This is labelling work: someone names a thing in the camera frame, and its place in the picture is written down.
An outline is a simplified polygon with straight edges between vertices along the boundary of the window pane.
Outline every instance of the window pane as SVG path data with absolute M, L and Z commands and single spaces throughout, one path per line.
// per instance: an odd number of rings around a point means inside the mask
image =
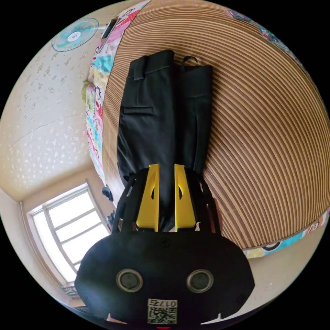
M 58 227 L 93 208 L 94 205 L 89 198 L 89 194 L 85 192 L 49 210 L 49 215 L 54 227 Z
M 109 234 L 104 225 L 100 224 L 87 233 L 64 243 L 62 246 L 70 260 L 75 263 L 81 260 L 89 248 L 91 248 L 96 242 L 108 235 Z
M 35 215 L 33 219 L 41 242 L 55 267 L 68 282 L 74 281 L 76 279 L 76 273 L 69 266 L 63 257 L 63 254 L 56 245 L 56 242 L 54 241 L 52 233 L 48 227 L 45 214 L 41 212 Z
M 96 225 L 101 222 L 100 217 L 96 213 L 96 211 L 86 215 L 85 217 L 76 220 L 73 223 L 68 224 L 67 226 L 56 231 L 58 239 L 62 242 L 65 241 L 75 235 L 82 233 L 88 228 Z

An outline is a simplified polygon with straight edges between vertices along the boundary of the qr code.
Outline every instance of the qr code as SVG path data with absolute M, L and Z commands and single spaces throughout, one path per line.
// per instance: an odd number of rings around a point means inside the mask
M 177 300 L 148 299 L 148 323 L 176 324 Z

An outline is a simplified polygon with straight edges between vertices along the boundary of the floral wallpaper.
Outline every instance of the floral wallpaper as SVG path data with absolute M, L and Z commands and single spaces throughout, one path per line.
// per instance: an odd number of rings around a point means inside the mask
M 14 86 L 0 121 L 0 188 L 11 198 L 91 164 L 81 87 L 101 33 L 69 52 L 49 42 Z

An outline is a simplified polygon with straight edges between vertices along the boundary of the yellow bracket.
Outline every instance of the yellow bracket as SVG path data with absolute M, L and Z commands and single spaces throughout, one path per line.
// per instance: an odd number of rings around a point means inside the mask
M 174 165 L 175 175 L 175 231 L 193 228 L 196 224 L 184 165 Z
M 150 165 L 136 224 L 139 228 L 158 231 L 159 164 Z

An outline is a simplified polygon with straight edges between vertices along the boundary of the cartoon print blanket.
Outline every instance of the cartoon print blanket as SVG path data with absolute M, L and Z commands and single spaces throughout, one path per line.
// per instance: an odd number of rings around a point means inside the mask
M 119 43 L 125 29 L 133 21 L 137 13 L 150 0 L 142 1 L 118 15 L 117 22 L 112 28 L 106 41 L 102 37 L 95 49 L 89 69 L 88 80 L 82 88 L 82 100 L 86 105 L 86 126 L 90 157 L 95 169 L 106 185 L 102 163 L 102 133 L 103 133 L 103 101 L 109 76 L 114 63 Z
M 305 230 L 295 234 L 294 236 L 289 237 L 285 240 L 276 242 L 274 244 L 266 245 L 266 246 L 263 246 L 263 247 L 258 247 L 256 249 L 245 250 L 244 253 L 245 253 L 245 255 L 248 259 L 251 259 L 251 258 L 263 257 L 265 255 L 280 251 L 284 248 L 287 248 L 291 244 L 297 242 L 298 240 L 300 240 L 304 236 L 308 235 L 309 233 L 311 233 L 315 229 L 325 225 L 326 222 L 329 220 L 329 217 L 330 217 L 330 208 L 327 209 L 327 211 L 320 217 L 319 220 L 317 220 L 316 222 L 311 224 Z

